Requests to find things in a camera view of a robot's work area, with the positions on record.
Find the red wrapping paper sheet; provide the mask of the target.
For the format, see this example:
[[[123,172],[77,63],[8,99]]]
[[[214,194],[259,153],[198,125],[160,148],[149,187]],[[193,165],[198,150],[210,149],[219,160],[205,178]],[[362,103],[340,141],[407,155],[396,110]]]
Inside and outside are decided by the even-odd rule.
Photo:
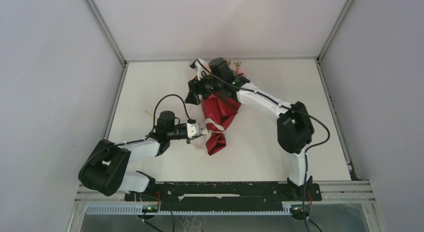
[[[212,94],[207,99],[201,99],[200,104],[209,134],[205,146],[208,155],[212,156],[227,146],[225,132],[238,114],[241,103],[232,98],[220,99]]]

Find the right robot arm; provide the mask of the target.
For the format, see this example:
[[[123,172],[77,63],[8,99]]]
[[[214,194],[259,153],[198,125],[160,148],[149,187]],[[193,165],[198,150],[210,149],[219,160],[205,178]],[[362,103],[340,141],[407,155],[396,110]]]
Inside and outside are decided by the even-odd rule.
[[[196,58],[189,67],[195,71],[195,77],[188,82],[188,94],[184,100],[187,104],[199,105],[201,99],[215,95],[256,108],[276,122],[278,144],[289,153],[289,195],[295,200],[307,196],[309,187],[306,182],[310,176],[306,150],[312,141],[314,127],[305,105],[299,101],[290,104],[265,93],[232,70],[222,57],[209,63]]]

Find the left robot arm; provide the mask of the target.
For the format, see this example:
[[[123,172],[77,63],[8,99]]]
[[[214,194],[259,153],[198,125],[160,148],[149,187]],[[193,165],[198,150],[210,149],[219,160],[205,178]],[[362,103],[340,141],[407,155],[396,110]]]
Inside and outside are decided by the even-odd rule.
[[[137,192],[149,201],[156,195],[155,179],[142,172],[127,170],[129,164],[162,155],[172,140],[191,140],[199,131],[196,120],[176,124],[172,111],[160,113],[153,132],[146,138],[116,144],[102,139],[80,169],[78,179],[87,189],[107,197],[118,191]]]

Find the cream ribbon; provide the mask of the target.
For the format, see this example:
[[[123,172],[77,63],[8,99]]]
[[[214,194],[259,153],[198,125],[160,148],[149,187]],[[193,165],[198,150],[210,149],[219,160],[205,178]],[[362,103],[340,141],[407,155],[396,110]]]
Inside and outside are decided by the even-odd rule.
[[[207,129],[207,126],[214,126],[217,131],[213,131],[211,129]],[[190,140],[189,145],[192,145],[196,150],[202,150],[206,148],[206,141],[212,136],[212,133],[224,133],[225,129],[223,126],[215,123],[212,119],[205,119],[204,123],[199,126],[200,128],[200,136],[205,136],[205,141],[202,143],[197,143],[195,140]]]

